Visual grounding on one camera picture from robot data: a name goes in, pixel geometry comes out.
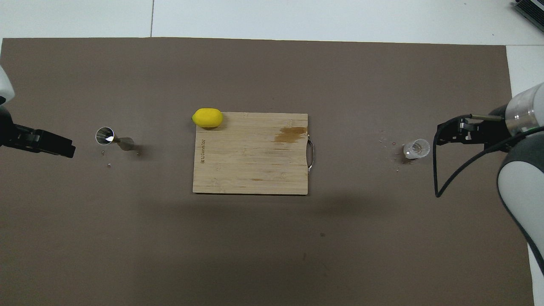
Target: brown stain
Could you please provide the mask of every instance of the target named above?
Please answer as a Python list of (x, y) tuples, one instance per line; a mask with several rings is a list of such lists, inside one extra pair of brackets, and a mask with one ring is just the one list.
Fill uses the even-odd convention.
[(302, 139), (307, 131), (308, 128), (302, 126), (284, 127), (280, 129), (281, 134), (276, 135), (274, 142), (295, 143), (298, 139)]

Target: metal handle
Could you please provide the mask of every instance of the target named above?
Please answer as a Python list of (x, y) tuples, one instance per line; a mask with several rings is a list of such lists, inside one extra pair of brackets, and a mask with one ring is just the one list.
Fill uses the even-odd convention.
[(313, 142), (312, 140), (310, 139), (310, 134), (308, 134), (308, 143), (310, 144), (310, 146), (312, 147), (312, 162), (310, 162), (310, 164), (308, 165), (308, 173), (310, 173), (310, 170), (312, 169), (312, 166), (313, 166), (313, 162), (314, 160), (316, 159), (315, 158), (315, 150), (313, 148)]

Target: black cable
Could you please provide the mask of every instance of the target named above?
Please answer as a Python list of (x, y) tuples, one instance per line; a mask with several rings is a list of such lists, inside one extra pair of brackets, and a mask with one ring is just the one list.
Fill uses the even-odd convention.
[(446, 190), (446, 188), (448, 188), (449, 184), (454, 180), (454, 178), (461, 172), (463, 171), (466, 167), (468, 167), (471, 163), (473, 163), (474, 161), (476, 161), (477, 159), (479, 159), (480, 157), (486, 155), (487, 153), (491, 153), (491, 152), (494, 152), (494, 151), (497, 151), (499, 150), (501, 147), (503, 147), (505, 144), (513, 141), (513, 140), (518, 140), (520, 138), (523, 138), (523, 137), (526, 137), (528, 135), (531, 135), (531, 134), (534, 134), (534, 133), (538, 133), (538, 132), (542, 132), (544, 131), (544, 126), (540, 126), (540, 127), (537, 127), (537, 128), (533, 128), (529, 131), (526, 131), (526, 132), (523, 132), (523, 133), (519, 133), (519, 134), (516, 134), (510, 138), (507, 138), (501, 142), (498, 142), (492, 146), (490, 146), (489, 148), (483, 150), (482, 152), (474, 155), (471, 159), (469, 159), (468, 161), (466, 161), (463, 165), (461, 165), (455, 172), (453, 172), (453, 174), (448, 178), (448, 180), (446, 181), (446, 183), (444, 183), (444, 185), (442, 186), (442, 188), (440, 188), (440, 191), (438, 191), (438, 179), (437, 179), (437, 174), (436, 174), (436, 141), (438, 140), (439, 136), (440, 136), (440, 133), (442, 132), (442, 130), (450, 125), (452, 122), (454, 121), (457, 121), (459, 119), (463, 119), (463, 118), (471, 118), (472, 115), (463, 115), (463, 116), (458, 116), (458, 117), (455, 117), (455, 118), (452, 118), (448, 121), (446, 121), (437, 131), (436, 131), (436, 134), (435, 134), (435, 138), (434, 140), (432, 141), (432, 174), (433, 174), (433, 178), (434, 178), (434, 183), (435, 183), (435, 196), (437, 198), (439, 198), (442, 193), (444, 193), (444, 191)]

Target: white floor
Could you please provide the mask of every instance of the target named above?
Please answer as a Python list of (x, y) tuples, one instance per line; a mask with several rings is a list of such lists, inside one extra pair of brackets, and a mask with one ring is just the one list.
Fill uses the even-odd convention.
[[(0, 38), (173, 36), (506, 45), (515, 95), (544, 82), (544, 33), (515, 12), (512, 2), (0, 0)], [(535, 305), (544, 305), (544, 277), (534, 258), (530, 263)]]

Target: black vent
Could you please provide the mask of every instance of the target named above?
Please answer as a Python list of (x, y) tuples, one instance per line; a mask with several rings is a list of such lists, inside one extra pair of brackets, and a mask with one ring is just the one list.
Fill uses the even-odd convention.
[[(544, 0), (537, 0), (539, 3), (544, 5)], [(531, 0), (521, 0), (516, 3), (514, 8), (527, 18), (529, 21), (534, 23), (539, 29), (544, 31), (544, 10), (542, 10), (536, 3)]]

